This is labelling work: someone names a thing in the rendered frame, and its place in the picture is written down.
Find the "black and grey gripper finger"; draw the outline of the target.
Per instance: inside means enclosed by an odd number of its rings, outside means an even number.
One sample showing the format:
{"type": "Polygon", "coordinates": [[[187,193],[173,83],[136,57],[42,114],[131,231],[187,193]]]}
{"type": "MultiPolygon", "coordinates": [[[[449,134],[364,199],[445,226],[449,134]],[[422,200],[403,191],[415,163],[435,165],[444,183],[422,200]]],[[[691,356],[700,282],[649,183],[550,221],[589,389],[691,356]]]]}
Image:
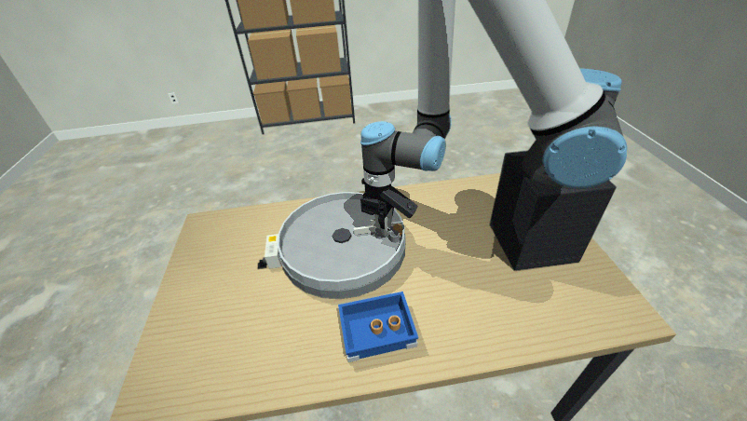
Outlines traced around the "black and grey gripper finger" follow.
{"type": "Polygon", "coordinates": [[[383,209],[379,215],[375,215],[375,219],[370,220],[370,224],[380,228],[384,237],[387,235],[387,217],[384,215],[383,209]]]}
{"type": "Polygon", "coordinates": [[[391,221],[392,221],[393,211],[394,211],[394,207],[392,206],[392,209],[390,210],[390,212],[386,216],[387,217],[387,231],[389,231],[390,227],[391,227],[391,221]]]}

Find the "blue open crate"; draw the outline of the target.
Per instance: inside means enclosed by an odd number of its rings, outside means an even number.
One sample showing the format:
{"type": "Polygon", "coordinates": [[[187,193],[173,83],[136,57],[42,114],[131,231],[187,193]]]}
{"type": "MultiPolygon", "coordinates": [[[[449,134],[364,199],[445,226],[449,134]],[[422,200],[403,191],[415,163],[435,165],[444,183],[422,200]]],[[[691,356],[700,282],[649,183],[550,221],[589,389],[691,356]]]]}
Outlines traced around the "blue open crate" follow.
{"type": "Polygon", "coordinates": [[[381,295],[338,307],[348,362],[416,346],[418,335],[403,293],[381,295]],[[401,320],[397,331],[388,327],[391,316],[398,316],[401,320]],[[383,323],[380,334],[372,333],[374,319],[383,323]]]}

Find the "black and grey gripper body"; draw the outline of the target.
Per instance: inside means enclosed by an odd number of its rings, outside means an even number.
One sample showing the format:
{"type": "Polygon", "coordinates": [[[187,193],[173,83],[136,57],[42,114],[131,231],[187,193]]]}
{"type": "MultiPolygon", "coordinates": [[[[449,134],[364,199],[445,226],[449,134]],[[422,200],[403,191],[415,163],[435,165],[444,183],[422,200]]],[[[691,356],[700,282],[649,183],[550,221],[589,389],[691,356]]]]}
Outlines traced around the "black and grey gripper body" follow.
{"type": "Polygon", "coordinates": [[[386,202],[384,199],[382,199],[380,197],[380,194],[383,192],[383,190],[389,188],[391,184],[387,186],[382,186],[382,187],[370,186],[364,181],[364,178],[361,180],[361,183],[364,184],[365,186],[365,193],[360,199],[361,212],[365,212],[370,215],[374,215],[374,214],[379,215],[383,209],[384,215],[387,216],[390,210],[392,209],[392,206],[388,202],[386,202]],[[367,184],[367,189],[366,189],[366,184],[367,184]],[[374,189],[383,189],[383,190],[374,190],[374,189]]]}

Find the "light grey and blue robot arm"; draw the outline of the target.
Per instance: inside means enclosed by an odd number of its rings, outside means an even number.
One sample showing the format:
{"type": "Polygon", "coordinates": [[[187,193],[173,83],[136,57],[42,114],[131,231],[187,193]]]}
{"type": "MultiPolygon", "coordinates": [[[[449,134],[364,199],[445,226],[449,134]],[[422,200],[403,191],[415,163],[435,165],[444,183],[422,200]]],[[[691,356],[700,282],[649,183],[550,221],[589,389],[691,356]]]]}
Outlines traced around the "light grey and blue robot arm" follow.
{"type": "MultiPolygon", "coordinates": [[[[614,108],[621,79],[578,67],[546,0],[468,1],[532,111],[528,127],[537,142],[523,157],[524,171],[558,188],[594,187],[617,175],[627,158],[614,108]]],[[[454,23],[455,0],[418,0],[417,125],[413,133],[388,122],[364,127],[368,185],[393,183],[395,165],[441,166],[451,128],[454,23]]]]}

